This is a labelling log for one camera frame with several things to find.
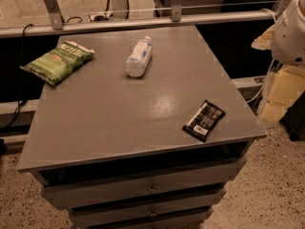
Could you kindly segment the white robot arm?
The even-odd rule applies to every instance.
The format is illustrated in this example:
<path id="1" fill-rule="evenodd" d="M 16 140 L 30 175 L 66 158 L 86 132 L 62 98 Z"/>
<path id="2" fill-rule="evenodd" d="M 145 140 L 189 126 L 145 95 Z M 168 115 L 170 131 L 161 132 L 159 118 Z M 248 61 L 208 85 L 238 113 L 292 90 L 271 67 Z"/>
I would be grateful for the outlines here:
<path id="1" fill-rule="evenodd" d="M 258 111 L 261 120 L 278 122 L 305 92 L 305 0 L 292 0 L 252 48 L 270 50 L 282 64 L 277 73 L 268 73 Z"/>

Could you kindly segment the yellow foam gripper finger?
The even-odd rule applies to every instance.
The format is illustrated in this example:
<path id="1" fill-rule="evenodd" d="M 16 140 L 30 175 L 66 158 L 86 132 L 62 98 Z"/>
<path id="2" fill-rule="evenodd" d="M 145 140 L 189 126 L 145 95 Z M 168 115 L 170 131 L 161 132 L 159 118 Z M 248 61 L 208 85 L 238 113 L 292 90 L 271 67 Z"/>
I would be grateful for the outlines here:
<path id="1" fill-rule="evenodd" d="M 271 42 L 275 26 L 270 26 L 261 35 L 259 35 L 252 43 L 251 47 L 256 50 L 266 51 L 271 48 Z"/>
<path id="2" fill-rule="evenodd" d="M 305 68 L 285 65 L 274 76 L 274 83 L 263 105 L 260 119 L 278 122 L 305 92 Z"/>

